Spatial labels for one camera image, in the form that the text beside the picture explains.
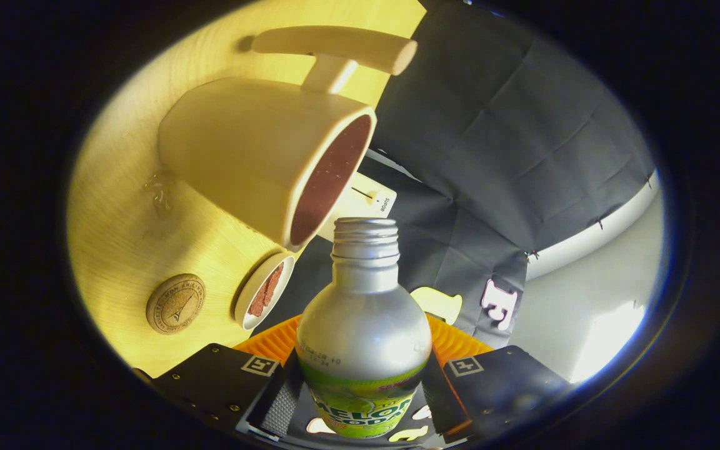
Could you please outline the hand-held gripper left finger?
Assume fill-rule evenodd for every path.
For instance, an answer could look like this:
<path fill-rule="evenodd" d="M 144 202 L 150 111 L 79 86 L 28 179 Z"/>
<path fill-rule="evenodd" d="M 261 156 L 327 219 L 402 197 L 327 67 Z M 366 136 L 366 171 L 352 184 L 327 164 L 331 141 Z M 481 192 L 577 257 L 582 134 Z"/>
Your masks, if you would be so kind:
<path fill-rule="evenodd" d="M 135 371 L 213 428 L 282 441 L 304 385 L 294 349 L 299 320 L 294 316 L 236 347 L 208 344 L 158 377 Z"/>

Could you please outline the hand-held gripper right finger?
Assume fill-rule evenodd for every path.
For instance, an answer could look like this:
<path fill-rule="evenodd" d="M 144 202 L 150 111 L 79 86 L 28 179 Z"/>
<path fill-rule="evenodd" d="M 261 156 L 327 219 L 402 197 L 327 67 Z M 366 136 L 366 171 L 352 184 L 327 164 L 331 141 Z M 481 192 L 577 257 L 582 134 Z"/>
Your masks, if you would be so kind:
<path fill-rule="evenodd" d="M 536 421 L 573 385 L 518 346 L 492 349 L 428 314 L 432 353 L 422 392 L 445 441 L 497 438 Z"/>

